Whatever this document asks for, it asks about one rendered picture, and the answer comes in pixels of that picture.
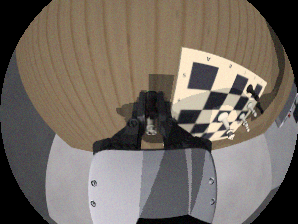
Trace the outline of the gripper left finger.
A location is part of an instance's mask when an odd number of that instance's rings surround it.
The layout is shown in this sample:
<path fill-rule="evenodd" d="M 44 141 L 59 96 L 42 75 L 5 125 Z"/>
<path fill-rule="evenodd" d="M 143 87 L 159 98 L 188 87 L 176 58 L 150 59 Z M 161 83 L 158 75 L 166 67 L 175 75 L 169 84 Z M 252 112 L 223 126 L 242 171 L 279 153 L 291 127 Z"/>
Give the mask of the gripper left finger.
<path fill-rule="evenodd" d="M 133 104 L 132 118 L 111 138 L 94 142 L 93 155 L 106 148 L 141 149 L 142 135 L 146 131 L 146 108 L 146 93 L 140 92 L 139 102 Z"/>

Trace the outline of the chessboard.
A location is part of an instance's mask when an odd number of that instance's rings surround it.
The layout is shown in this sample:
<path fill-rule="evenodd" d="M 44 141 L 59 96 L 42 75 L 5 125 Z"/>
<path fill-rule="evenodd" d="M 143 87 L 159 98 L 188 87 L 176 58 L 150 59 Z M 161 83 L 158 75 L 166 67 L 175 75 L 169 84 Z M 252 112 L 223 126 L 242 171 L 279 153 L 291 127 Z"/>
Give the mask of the chessboard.
<path fill-rule="evenodd" d="M 257 101 L 247 93 L 248 85 L 261 96 L 267 82 L 247 68 L 221 56 L 181 47 L 176 84 L 171 105 L 172 117 L 194 137 L 210 141 L 228 138 L 218 116 L 228 113 L 233 133 L 250 114 L 247 105 Z"/>

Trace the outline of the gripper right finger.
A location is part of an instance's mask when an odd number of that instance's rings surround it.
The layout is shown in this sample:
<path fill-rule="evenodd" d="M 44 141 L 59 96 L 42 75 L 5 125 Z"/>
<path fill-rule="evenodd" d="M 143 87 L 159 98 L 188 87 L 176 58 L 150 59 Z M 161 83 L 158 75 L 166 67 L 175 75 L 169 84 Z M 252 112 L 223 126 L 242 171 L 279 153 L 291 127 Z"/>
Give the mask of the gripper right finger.
<path fill-rule="evenodd" d="M 212 142 L 209 139 L 193 136 L 178 125 L 175 118 L 172 118 L 170 103 L 164 101 L 163 91 L 157 93 L 158 131 L 163 136 L 164 148 L 180 147 L 204 147 L 212 150 Z"/>

